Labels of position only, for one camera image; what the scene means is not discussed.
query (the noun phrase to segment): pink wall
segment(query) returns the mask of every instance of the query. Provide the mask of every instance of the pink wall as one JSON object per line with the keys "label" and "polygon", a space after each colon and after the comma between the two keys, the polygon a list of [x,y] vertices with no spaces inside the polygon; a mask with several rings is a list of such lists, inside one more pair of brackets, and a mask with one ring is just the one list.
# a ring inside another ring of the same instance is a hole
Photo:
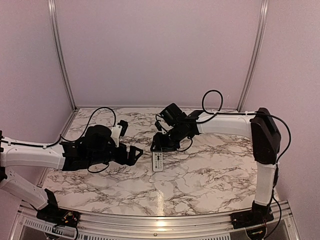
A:
{"label": "pink wall", "polygon": [[56,5],[78,106],[199,107],[202,95],[218,88],[224,107],[237,107],[260,0],[59,0]]}
{"label": "pink wall", "polygon": [[[317,240],[320,1],[270,1],[266,32],[245,110],[261,106],[283,118],[291,128],[292,146],[281,160],[277,190],[283,200],[289,200],[301,239]],[[287,136],[283,128],[282,135]]]}
{"label": "pink wall", "polygon": [[[25,141],[53,142],[71,114],[47,1],[0,1],[0,130]],[[37,182],[41,169],[15,169]],[[0,239],[9,237],[20,200],[0,190]]]}

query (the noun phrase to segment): marble table surface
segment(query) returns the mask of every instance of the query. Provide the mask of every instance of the marble table surface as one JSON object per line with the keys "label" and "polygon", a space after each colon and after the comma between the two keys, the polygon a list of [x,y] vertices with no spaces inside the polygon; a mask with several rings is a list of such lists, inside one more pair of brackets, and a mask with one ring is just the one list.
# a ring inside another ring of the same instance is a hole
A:
{"label": "marble table surface", "polygon": [[[163,171],[152,171],[150,145],[157,132],[155,114],[162,108],[118,108],[117,122],[128,121],[121,142],[144,150],[134,166],[111,162],[92,174],[51,170],[43,187],[54,192],[60,207],[96,213],[136,216],[185,216],[219,213],[251,207],[255,197],[257,165],[248,138],[206,134],[193,138],[186,152],[167,152]],[[81,108],[66,138],[78,138],[92,108]],[[188,114],[191,109],[184,109]],[[90,125],[110,126],[113,115],[100,110]],[[181,147],[189,146],[189,140]],[[92,171],[105,165],[92,166]]]}

